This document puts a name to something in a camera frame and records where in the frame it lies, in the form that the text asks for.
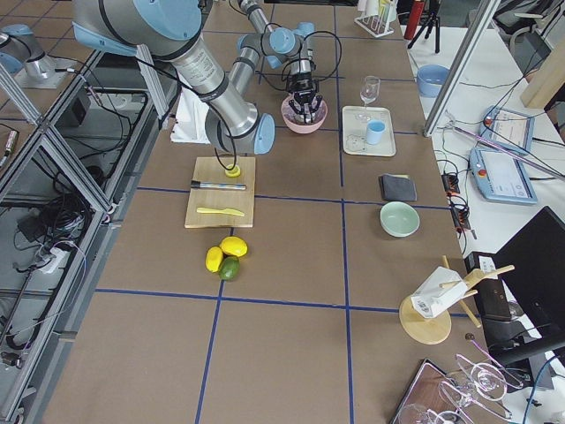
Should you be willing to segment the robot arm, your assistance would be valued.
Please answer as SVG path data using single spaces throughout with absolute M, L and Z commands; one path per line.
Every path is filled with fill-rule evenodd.
M 133 57 L 139 45 L 153 58 L 168 62 L 209 108 L 205 129 L 210 143 L 233 155 L 262 155 L 275 140 L 275 121 L 244 99 L 261 58 L 277 68 L 288 64 L 286 92 L 292 119 L 309 125 L 322 105 L 313 78 L 313 33 L 310 22 L 295 29 L 267 21 L 255 1 L 240 10 L 255 31 L 238 44 L 239 55 L 225 72 L 201 36 L 205 8 L 199 1 L 78 1 L 73 6 L 76 39 L 91 49 Z

